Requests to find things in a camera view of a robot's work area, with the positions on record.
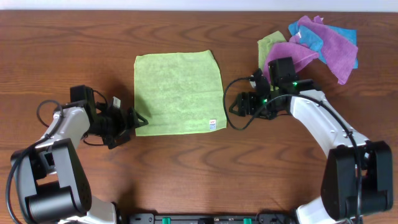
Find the light green cloth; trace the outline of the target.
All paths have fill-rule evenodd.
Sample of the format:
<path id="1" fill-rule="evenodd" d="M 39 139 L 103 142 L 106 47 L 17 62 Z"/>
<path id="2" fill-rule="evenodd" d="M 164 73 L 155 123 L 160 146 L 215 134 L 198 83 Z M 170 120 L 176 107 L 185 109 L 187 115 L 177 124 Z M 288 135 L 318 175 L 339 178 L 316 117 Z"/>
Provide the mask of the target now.
<path id="1" fill-rule="evenodd" d="M 134 62 L 134 107 L 148 120 L 137 136 L 224 129 L 223 84 L 210 50 L 147 54 Z"/>

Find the olive green cloth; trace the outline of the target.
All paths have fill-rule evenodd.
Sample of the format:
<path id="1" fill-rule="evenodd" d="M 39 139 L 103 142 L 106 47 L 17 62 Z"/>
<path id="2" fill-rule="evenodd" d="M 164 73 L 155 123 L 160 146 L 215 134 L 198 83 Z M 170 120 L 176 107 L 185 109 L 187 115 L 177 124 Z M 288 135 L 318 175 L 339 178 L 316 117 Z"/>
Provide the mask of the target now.
<path id="1" fill-rule="evenodd" d="M 271 48 L 274 44 L 281 42 L 286 42 L 286 39 L 280 31 L 273 32 L 257 41 L 258 66 L 262 71 L 264 71 L 264 64 Z"/>

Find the purple cloth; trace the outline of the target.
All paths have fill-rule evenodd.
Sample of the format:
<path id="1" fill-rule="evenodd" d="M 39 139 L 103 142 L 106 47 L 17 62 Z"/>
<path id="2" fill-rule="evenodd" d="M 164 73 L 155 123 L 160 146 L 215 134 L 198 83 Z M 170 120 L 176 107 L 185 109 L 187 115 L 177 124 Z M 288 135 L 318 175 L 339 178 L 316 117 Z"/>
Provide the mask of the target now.
<path id="1" fill-rule="evenodd" d="M 352 70 L 358 68 L 358 46 L 331 30 L 323 23 L 323 18 L 316 16 L 313 19 L 303 16 L 297 20 L 300 27 L 307 27 L 323 40 L 321 53 L 326 60 L 326 65 L 338 79 L 340 85 L 346 84 Z M 319 59 L 319 53 L 306 46 L 291 42 L 292 35 L 286 42 L 274 44 L 269 52 L 263 74 L 269 77 L 268 63 L 286 57 L 292 57 L 296 72 L 301 71 L 310 62 Z"/>

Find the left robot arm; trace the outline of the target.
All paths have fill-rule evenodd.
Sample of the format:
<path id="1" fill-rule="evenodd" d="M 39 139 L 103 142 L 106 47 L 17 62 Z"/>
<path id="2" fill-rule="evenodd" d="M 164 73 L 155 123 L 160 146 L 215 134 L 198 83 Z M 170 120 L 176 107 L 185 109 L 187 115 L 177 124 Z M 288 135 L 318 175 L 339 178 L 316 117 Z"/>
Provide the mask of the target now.
<path id="1" fill-rule="evenodd" d="M 116 97 L 97 102 L 96 93 L 86 85 L 70 88 L 69 103 L 53 102 L 53 121 L 43 136 L 11 156 L 5 199 L 14 223 L 20 221 L 11 205 L 12 184 L 26 223 L 128 222 L 114 202 L 93 196 L 76 150 L 89 135 L 99 136 L 104 146 L 114 149 L 148 121 L 133 107 L 122 109 Z"/>

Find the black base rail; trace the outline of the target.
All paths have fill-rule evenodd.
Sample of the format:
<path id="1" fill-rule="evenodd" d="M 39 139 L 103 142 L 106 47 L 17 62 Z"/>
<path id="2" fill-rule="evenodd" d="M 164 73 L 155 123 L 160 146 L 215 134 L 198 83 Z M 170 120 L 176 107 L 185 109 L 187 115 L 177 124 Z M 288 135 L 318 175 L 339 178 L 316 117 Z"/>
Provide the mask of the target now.
<path id="1" fill-rule="evenodd" d="M 130 224 L 296 224 L 296 219 L 283 213 L 257 215 L 155 215 L 139 213 L 128 218 Z"/>

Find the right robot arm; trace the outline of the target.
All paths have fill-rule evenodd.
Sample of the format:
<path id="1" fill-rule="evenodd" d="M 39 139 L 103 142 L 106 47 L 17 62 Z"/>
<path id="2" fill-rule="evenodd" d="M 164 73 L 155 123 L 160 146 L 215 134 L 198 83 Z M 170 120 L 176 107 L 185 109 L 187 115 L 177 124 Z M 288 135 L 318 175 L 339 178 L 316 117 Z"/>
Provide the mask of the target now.
<path id="1" fill-rule="evenodd" d="M 362 223 L 363 217 L 394 204 L 392 151 L 384 141 L 357 132 L 329 104 L 311 79 L 257 81 L 254 92 L 240 93 L 226 114 L 272 120 L 285 110 L 299 120 L 326 155 L 320 196 L 295 210 L 294 223 Z"/>

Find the blue cloth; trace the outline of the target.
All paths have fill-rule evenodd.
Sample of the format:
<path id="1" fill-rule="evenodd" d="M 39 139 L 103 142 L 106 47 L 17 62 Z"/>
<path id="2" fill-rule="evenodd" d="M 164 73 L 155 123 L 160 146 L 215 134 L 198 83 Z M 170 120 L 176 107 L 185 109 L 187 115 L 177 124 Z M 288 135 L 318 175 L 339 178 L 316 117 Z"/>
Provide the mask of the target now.
<path id="1" fill-rule="evenodd" d="M 352 44 L 357 45 L 357 32 L 356 30 L 351 30 L 351 29 L 344 29 L 340 27 L 335 27 L 335 26 L 328 26 L 328 28 L 331 30 L 337 32 L 339 35 L 342 35 L 344 38 L 349 40 Z M 312 32 L 310 29 L 307 27 L 303 26 L 300 27 L 298 25 L 298 22 L 294 22 L 288 26 L 289 32 L 292 35 L 292 40 L 291 42 L 294 42 L 296 44 L 300 44 L 303 46 L 308 47 L 312 51 L 318 52 L 319 53 L 319 59 L 323 62 L 326 63 L 325 58 L 323 57 L 321 53 L 321 49 L 323 47 L 323 40 L 317 36 L 314 32 Z"/>

